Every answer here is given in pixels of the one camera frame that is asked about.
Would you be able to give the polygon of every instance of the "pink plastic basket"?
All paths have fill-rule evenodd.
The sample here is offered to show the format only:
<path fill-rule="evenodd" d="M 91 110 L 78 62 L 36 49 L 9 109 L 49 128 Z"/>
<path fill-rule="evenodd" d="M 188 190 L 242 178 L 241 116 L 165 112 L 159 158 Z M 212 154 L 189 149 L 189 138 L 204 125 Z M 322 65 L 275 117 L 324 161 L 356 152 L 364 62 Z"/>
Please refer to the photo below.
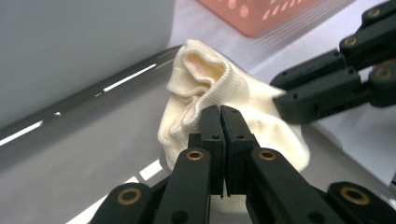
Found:
<path fill-rule="evenodd" d="M 197 0 L 243 35 L 255 35 L 318 0 Z"/>

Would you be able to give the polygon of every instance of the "white sock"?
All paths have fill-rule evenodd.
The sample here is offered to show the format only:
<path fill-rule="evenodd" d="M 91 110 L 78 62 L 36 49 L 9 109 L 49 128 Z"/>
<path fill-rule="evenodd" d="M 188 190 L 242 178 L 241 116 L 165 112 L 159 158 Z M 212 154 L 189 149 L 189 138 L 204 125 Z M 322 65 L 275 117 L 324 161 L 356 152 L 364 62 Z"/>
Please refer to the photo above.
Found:
<path fill-rule="evenodd" d="M 281 152 L 298 171 L 308 164 L 309 150 L 300 126 L 280 119 L 272 101 L 283 91 L 244 73 L 203 43 L 188 40 L 179 50 L 167 89 L 171 96 L 158 139 L 170 169 L 187 148 L 189 133 L 200 132 L 201 110 L 211 105 L 238 109 L 260 146 Z"/>

